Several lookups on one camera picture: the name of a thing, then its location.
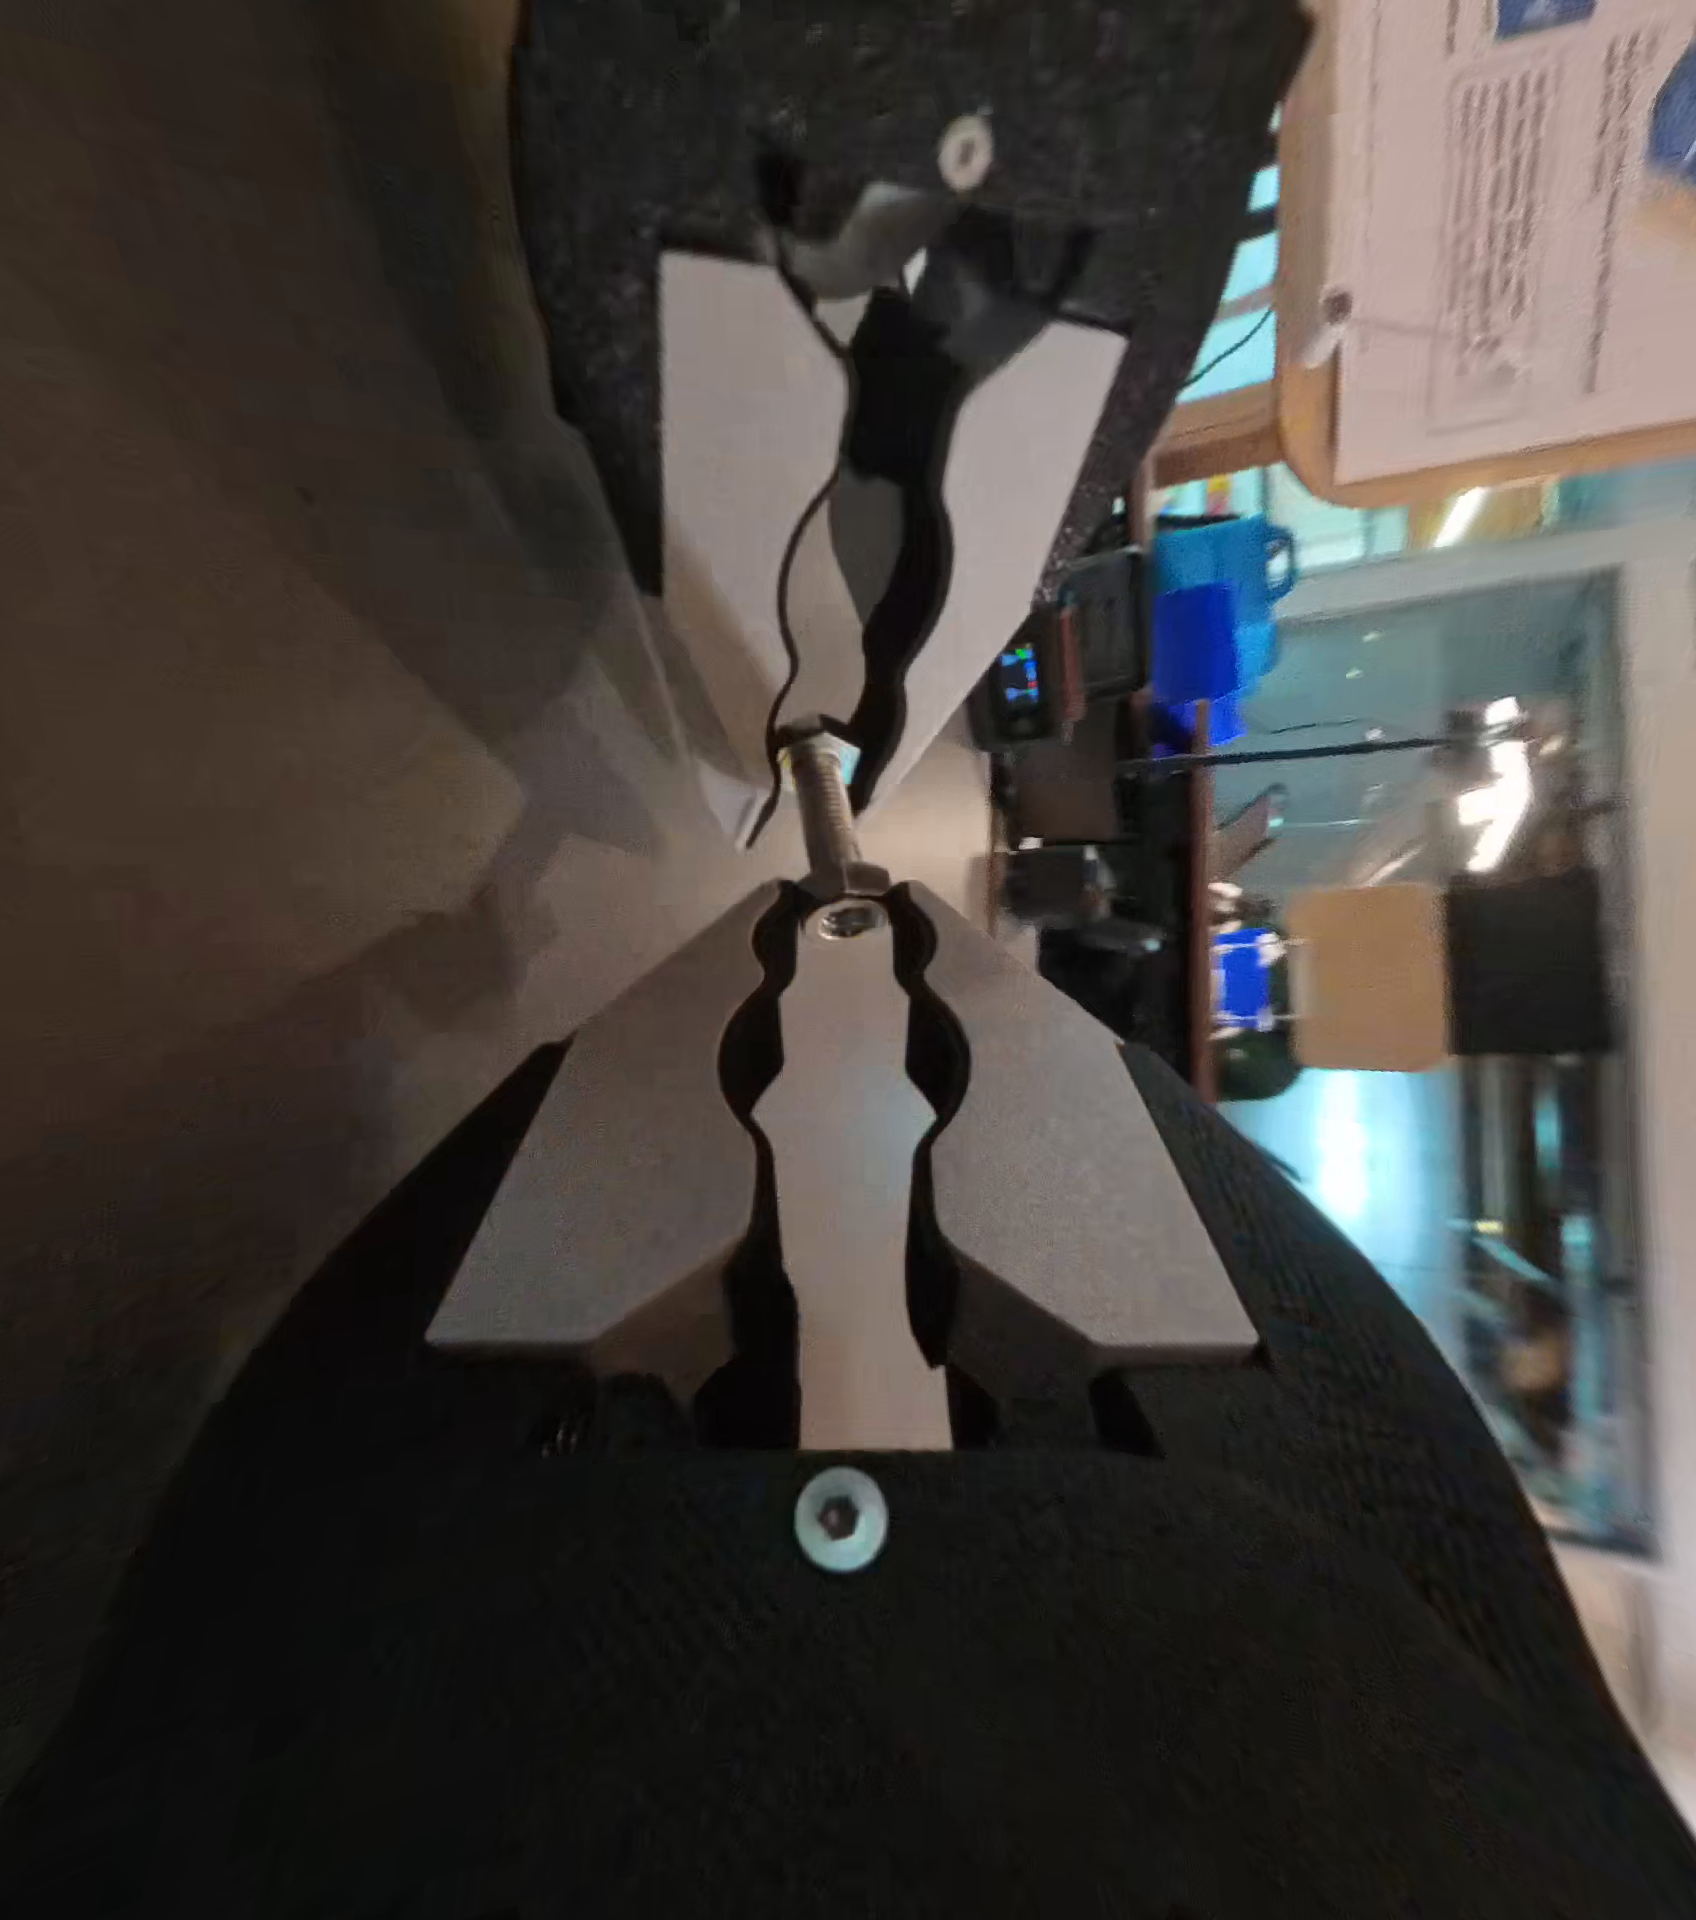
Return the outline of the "silver hex bolt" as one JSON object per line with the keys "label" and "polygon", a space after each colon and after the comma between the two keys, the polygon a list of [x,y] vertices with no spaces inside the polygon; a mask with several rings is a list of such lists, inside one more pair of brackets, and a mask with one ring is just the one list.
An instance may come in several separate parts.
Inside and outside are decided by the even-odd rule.
{"label": "silver hex bolt", "polygon": [[783,730],[777,765],[803,832],[803,892],[817,907],[885,899],[890,876],[863,850],[850,793],[861,748],[823,716],[808,716]]}

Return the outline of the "studio light on stand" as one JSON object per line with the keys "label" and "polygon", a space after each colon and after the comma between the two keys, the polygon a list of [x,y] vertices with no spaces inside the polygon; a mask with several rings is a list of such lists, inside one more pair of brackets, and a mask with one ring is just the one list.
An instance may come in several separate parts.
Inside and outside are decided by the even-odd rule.
{"label": "studio light on stand", "polygon": [[1163,785],[1238,768],[1424,756],[1430,760],[1456,829],[1474,835],[1468,872],[1491,872],[1515,846],[1537,796],[1534,743],[1525,708],[1502,699],[1481,708],[1455,708],[1438,733],[1366,730],[1360,739],[1307,745],[1151,751],[1119,758],[1115,783]]}

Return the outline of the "black square panel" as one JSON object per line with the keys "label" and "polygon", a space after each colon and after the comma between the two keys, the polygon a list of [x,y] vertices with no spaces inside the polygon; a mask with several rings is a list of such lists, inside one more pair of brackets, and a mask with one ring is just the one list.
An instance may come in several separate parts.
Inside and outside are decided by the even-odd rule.
{"label": "black square panel", "polygon": [[1466,879],[1444,894],[1448,1052],[1595,1058],[1614,1052],[1595,869]]}

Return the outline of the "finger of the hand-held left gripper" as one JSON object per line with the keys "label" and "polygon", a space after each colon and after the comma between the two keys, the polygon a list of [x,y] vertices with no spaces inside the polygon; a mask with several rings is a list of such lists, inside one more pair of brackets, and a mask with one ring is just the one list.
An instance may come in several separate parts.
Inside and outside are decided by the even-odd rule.
{"label": "finger of the hand-held left gripper", "polygon": [[858,623],[857,814],[957,718],[1037,607],[1125,359],[1109,330],[999,308],[936,328],[874,295],[847,350],[832,556]]}
{"label": "finger of the hand-held left gripper", "polygon": [[807,300],[759,260],[660,260],[660,614],[708,712],[698,786],[740,850],[777,809],[783,735],[863,699],[832,501],[869,300]]}

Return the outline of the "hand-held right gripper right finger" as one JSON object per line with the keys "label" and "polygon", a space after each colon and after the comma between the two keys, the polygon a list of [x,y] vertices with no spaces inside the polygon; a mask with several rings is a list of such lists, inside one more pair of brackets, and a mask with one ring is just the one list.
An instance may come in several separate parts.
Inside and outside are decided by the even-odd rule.
{"label": "hand-held right gripper right finger", "polygon": [[896,885],[890,920],[930,1112],[908,1328],[954,1448],[1096,1447],[1133,1375],[1249,1364],[1260,1335],[1119,1039],[930,889]]}

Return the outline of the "small blue bin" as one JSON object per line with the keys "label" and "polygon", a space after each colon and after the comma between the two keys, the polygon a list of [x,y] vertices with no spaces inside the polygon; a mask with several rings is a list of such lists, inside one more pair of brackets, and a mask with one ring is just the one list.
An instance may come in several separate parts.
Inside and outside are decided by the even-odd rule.
{"label": "small blue bin", "polygon": [[1212,1037],[1271,1037],[1294,1021],[1288,941],[1280,927],[1226,924],[1210,941]]}

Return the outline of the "light blue tote box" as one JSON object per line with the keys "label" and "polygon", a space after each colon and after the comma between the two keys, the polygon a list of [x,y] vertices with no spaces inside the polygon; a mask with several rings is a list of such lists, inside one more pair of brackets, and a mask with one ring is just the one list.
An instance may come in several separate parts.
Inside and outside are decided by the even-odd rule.
{"label": "light blue tote box", "polygon": [[1267,517],[1161,519],[1151,547],[1151,636],[1159,595],[1209,582],[1237,588],[1249,695],[1278,661],[1277,612],[1298,582],[1290,531]]}

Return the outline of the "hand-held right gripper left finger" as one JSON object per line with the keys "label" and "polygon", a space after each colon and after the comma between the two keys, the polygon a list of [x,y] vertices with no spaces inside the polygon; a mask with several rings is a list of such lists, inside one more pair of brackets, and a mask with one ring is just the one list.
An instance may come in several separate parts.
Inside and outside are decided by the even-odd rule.
{"label": "hand-held right gripper left finger", "polygon": [[795,1444],[798,1308],[756,1110],[807,908],[759,887],[574,1030],[432,1349],[654,1380],[715,1444]]}

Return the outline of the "dark blue plastic bin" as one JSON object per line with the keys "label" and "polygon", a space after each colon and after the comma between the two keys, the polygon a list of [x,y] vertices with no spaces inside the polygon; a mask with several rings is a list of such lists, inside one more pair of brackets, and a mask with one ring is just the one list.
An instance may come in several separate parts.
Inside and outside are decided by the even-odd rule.
{"label": "dark blue plastic bin", "polygon": [[1148,712],[1161,746],[1210,751],[1238,743],[1250,684],[1243,656],[1238,592],[1230,582],[1168,588],[1152,605]]}

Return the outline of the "black power station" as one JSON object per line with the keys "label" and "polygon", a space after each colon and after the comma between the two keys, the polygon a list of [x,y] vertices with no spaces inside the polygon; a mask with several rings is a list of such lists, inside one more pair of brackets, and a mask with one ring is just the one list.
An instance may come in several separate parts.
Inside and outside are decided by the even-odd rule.
{"label": "black power station", "polygon": [[1146,559],[1133,544],[1071,567],[1057,600],[1024,616],[971,693],[972,745],[1005,756],[1066,741],[1090,708],[1140,693],[1148,680],[1146,588]]}

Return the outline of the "black desk device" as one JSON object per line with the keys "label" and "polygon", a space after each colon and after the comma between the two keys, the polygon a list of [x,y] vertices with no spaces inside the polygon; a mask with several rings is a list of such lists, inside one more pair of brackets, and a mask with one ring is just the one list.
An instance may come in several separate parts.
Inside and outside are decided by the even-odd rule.
{"label": "black desk device", "polygon": [[1133,957],[1163,945],[1156,927],[1119,913],[1116,870],[1095,842],[1028,842],[1006,853],[1001,901],[1017,929],[1092,951]]}

